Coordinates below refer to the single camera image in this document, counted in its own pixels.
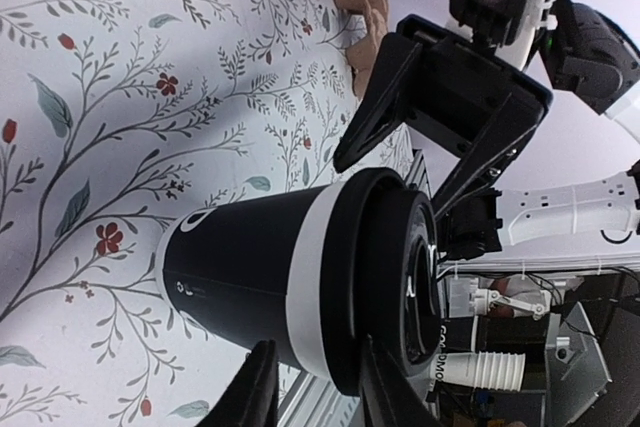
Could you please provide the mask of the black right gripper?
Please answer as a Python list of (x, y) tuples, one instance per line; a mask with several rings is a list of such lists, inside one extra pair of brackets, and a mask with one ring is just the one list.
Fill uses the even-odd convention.
[(401, 124), (462, 157), (432, 198), (441, 220), (491, 187), (527, 146), (553, 96), (509, 63), (412, 15), (381, 42), (368, 86), (333, 154), (344, 172)]

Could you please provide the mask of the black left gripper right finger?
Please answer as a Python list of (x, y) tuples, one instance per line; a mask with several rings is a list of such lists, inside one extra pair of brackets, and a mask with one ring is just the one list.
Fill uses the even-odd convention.
[(366, 427), (441, 427), (382, 344), (361, 346), (360, 400)]

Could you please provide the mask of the black paper coffee cup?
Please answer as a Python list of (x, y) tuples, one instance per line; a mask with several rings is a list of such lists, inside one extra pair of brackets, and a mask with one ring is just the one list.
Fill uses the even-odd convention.
[(183, 319), (249, 348), (273, 339), (284, 362), (329, 378), (323, 255), (343, 190), (325, 187), (196, 211), (161, 238), (162, 298)]

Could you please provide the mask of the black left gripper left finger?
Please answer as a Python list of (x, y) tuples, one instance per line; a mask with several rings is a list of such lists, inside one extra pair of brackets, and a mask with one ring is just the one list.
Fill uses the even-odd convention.
[(212, 410), (205, 427), (266, 427), (278, 424), (279, 371), (276, 342), (258, 342)]

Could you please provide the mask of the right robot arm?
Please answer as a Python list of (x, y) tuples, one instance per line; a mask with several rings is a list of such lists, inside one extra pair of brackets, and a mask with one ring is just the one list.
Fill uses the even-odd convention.
[(639, 51), (597, 10), (559, 0), (548, 83), (423, 18), (386, 34), (334, 153), (343, 171), (400, 125), (456, 159), (432, 202), (449, 261), (503, 249), (609, 253), (639, 236)]

